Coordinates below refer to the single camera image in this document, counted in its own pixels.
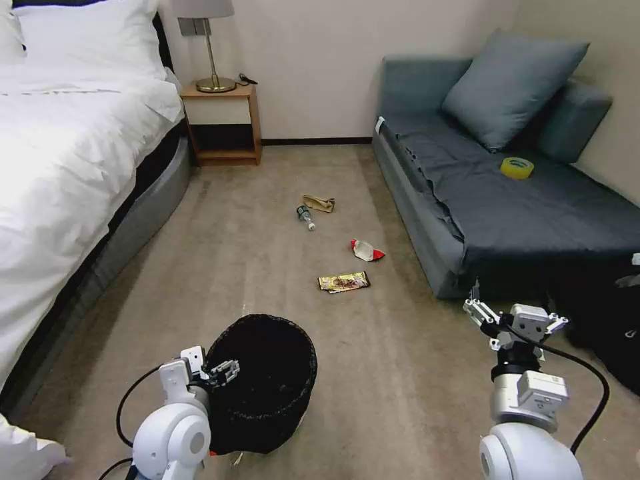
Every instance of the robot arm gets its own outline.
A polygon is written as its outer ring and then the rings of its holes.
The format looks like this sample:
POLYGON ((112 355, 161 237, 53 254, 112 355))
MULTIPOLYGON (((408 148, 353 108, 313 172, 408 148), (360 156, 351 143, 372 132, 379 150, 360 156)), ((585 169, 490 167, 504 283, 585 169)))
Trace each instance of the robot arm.
POLYGON ((496 314, 479 300, 464 310, 490 337, 498 364, 491 371, 494 390, 491 417, 496 426, 480 442, 480 461, 487 480, 582 480, 571 451, 550 433, 557 429, 557 409, 569 399, 564 379, 539 371, 540 348, 514 335, 542 342, 568 323, 538 307, 516 304, 508 315, 496 314))
POLYGON ((204 367, 202 347, 180 352, 160 366, 165 405, 142 423, 133 440, 133 465, 148 480, 192 480, 209 452, 209 394, 238 375, 237 361, 204 367))

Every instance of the snack wrapper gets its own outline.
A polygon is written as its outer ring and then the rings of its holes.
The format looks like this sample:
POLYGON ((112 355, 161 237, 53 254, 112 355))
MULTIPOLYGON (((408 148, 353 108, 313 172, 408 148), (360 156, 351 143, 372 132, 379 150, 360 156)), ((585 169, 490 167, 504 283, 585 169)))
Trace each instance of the snack wrapper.
POLYGON ((329 293, 340 293, 371 286, 365 271, 332 277, 320 277, 318 278, 318 284, 320 284, 320 290, 326 290, 329 293))

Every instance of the white duvet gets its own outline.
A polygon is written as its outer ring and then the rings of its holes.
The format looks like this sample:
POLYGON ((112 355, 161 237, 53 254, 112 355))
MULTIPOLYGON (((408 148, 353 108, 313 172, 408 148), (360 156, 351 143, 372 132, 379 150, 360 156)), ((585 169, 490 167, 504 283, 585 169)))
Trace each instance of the white duvet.
MULTIPOLYGON (((0 389, 61 288, 107 233, 137 163, 182 111, 167 81, 96 69, 0 71, 0 389)), ((14 445, 8 449, 18 434, 0 418, 4 472, 10 459, 19 463, 14 445)), ((25 438, 30 450, 44 446, 25 438)), ((40 478, 30 472, 15 478, 40 478)))

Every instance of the plastic bottle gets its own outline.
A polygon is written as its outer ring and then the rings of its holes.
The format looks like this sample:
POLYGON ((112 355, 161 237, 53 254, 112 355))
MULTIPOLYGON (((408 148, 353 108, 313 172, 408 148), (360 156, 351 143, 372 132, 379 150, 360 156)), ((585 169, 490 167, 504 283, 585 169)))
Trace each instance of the plastic bottle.
POLYGON ((309 209, 305 205, 301 205, 297 208, 296 212, 300 221, 307 222, 307 228, 309 231, 314 231, 315 224, 311 221, 311 213, 309 212, 309 209))

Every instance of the carpet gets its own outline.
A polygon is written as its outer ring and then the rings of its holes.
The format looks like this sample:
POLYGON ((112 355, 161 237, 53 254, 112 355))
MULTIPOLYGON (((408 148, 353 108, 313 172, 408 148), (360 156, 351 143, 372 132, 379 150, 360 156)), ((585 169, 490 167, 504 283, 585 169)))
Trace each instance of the carpet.
MULTIPOLYGON (((319 372, 301 428, 270 455, 207 459, 200 479, 480 479, 492 426, 488 339, 460 302, 431 293, 370 146, 269 147, 259 167, 206 167, 169 222, 120 274, 74 334, 27 412, 25 428, 63 442, 74 463, 52 479, 90 480, 130 456, 115 432, 126 388, 180 350, 208 348, 234 320, 270 313, 298 323, 319 372), (336 198, 312 211, 301 195, 336 198), (353 255, 352 238, 386 252, 353 255), (318 276, 365 269, 371 287, 329 295, 318 276)), ((570 348, 557 335, 550 345, 570 348)), ((584 352, 579 355, 587 358, 584 352)), ((596 378, 549 355, 569 383, 557 438, 570 443, 600 396, 596 378)), ((638 478, 640 401, 615 380, 603 418, 578 452, 586 479, 638 478)), ((151 377, 123 427, 161 406, 151 377)), ((120 470, 109 479, 122 479, 120 470)))

